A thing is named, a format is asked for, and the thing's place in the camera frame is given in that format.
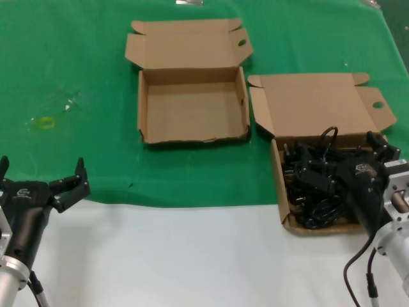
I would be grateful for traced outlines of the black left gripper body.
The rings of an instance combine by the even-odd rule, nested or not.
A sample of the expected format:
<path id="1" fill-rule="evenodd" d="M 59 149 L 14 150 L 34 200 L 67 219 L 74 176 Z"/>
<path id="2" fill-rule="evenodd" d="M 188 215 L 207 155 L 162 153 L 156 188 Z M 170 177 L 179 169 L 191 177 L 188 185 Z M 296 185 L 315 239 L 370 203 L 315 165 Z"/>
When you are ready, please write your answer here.
<path id="1" fill-rule="evenodd" d="M 5 255 L 32 266 L 52 209 L 52 193 L 45 182 L 2 180 L 1 207 L 12 237 Z"/>

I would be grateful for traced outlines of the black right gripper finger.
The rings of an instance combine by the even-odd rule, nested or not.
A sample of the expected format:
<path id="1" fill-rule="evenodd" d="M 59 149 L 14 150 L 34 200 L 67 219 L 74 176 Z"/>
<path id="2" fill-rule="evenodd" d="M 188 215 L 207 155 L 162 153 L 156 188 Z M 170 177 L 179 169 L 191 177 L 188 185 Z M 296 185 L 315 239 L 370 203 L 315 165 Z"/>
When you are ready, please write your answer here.
<path id="1" fill-rule="evenodd" d="M 375 159 L 380 163 L 386 163 L 399 159 L 400 149 L 390 145 L 383 137 L 368 131 L 366 134 L 367 144 L 372 148 Z"/>
<path id="2" fill-rule="evenodd" d="M 296 143 L 298 161 L 295 163 L 295 175 L 304 186 L 323 193 L 336 191 L 337 163 L 315 159 L 311 147 L 305 143 Z"/>

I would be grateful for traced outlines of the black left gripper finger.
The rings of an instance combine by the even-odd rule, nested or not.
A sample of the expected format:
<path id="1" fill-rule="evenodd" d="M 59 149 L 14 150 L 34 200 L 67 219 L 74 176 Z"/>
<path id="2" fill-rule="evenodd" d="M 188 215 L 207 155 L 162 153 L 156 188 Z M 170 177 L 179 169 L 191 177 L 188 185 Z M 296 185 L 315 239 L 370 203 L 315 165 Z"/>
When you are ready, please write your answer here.
<path id="1" fill-rule="evenodd" d="M 63 213 L 90 195 L 84 159 L 82 157 L 78 159 L 74 175 L 49 182 L 49 189 L 54 197 L 52 206 L 59 213 Z"/>
<path id="2" fill-rule="evenodd" d="M 7 186 L 10 181 L 6 178 L 6 172 L 9 168 L 10 162 L 7 156 L 2 156 L 0 161 L 0 180 L 1 186 Z"/>

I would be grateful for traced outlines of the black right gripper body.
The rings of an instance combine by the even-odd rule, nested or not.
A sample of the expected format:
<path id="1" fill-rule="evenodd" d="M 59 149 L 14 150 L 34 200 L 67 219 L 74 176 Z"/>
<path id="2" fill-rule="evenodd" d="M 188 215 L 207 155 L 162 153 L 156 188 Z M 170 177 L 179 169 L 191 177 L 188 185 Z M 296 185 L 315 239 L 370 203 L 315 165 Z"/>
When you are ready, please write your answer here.
<path id="1" fill-rule="evenodd" d="M 346 204 L 367 234 L 375 235 L 389 222 L 383 200 L 389 180 L 383 164 L 372 156 L 354 157 L 338 164 L 336 176 Z"/>

